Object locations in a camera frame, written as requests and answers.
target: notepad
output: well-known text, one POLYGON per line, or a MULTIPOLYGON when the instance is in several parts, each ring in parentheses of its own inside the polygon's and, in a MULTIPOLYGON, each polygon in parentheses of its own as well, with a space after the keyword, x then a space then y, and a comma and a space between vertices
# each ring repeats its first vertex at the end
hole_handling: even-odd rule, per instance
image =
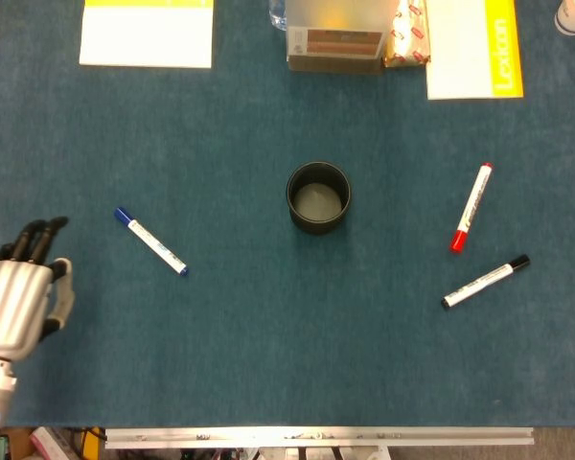
POLYGON ((85 0, 79 63, 211 68, 214 0, 85 0))
POLYGON ((521 98, 513 0, 427 0, 429 99, 521 98))

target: white container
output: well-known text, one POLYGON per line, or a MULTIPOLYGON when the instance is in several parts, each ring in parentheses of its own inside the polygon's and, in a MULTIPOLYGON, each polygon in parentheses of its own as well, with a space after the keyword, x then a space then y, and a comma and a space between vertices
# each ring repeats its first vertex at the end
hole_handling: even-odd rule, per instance
POLYGON ((391 4, 388 0, 287 0, 287 54, 380 60, 391 4))
POLYGON ((575 0, 563 0, 554 17, 556 28, 565 35, 575 35, 575 0))

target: red marker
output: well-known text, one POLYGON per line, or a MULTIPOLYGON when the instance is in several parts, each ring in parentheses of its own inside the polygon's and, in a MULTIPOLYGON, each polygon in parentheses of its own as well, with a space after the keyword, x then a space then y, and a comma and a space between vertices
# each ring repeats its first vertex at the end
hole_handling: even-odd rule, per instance
POLYGON ((464 243, 467 242, 472 220, 477 212, 477 206, 479 206, 483 191, 486 190, 486 184, 488 184, 488 179, 490 179, 490 174, 492 174, 492 168, 492 163, 484 163, 481 165, 481 168, 479 168, 479 174, 477 178, 475 178, 467 206, 464 208, 464 213, 462 213, 462 217, 458 223, 458 229, 453 235, 453 240, 451 240, 451 245, 449 246, 451 252, 461 253, 464 243))

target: red marker cap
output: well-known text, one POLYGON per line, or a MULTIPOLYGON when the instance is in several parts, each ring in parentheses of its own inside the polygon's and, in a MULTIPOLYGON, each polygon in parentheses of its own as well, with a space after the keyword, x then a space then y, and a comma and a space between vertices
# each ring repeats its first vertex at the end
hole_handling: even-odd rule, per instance
POLYGON ((451 240, 451 244, 449 245, 449 250, 451 252, 460 254, 462 252, 462 248, 464 247, 464 243, 467 242, 468 236, 469 234, 467 232, 456 230, 456 233, 453 234, 453 240, 451 240))

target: white marker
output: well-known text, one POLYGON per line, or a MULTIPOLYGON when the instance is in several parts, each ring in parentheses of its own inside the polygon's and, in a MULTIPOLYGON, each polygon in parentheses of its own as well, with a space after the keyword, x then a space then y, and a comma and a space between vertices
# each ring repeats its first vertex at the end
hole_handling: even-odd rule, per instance
POLYGON ((530 264, 530 259, 527 255, 519 256, 517 259, 510 261, 508 264, 500 266, 494 271, 491 271, 487 275, 483 275, 481 278, 477 278, 472 283, 468 283, 466 286, 460 287, 455 292, 450 295, 446 295, 443 298, 443 306, 446 309, 450 309, 454 305, 468 299, 472 295, 476 294, 482 289, 493 285, 497 281, 507 278, 509 275, 513 274, 515 271, 524 268, 530 264))
POLYGON ((475 218, 479 201, 481 201, 483 191, 486 190, 488 179, 490 179, 490 174, 492 174, 492 163, 484 163, 481 165, 479 173, 475 178, 475 183, 472 185, 471 194, 464 208, 464 213, 462 213, 460 222, 458 222, 458 229, 453 235, 453 240, 451 240, 451 244, 449 245, 451 252, 462 252, 464 243, 467 242, 469 229, 471 228, 472 220, 475 218))
POLYGON ((167 247, 158 241, 143 225, 131 216, 126 209, 121 206, 115 210, 113 215, 119 222, 129 228, 134 235, 143 240, 143 242, 151 248, 164 262, 172 267, 179 275, 185 276, 188 274, 188 266, 176 257, 167 247))

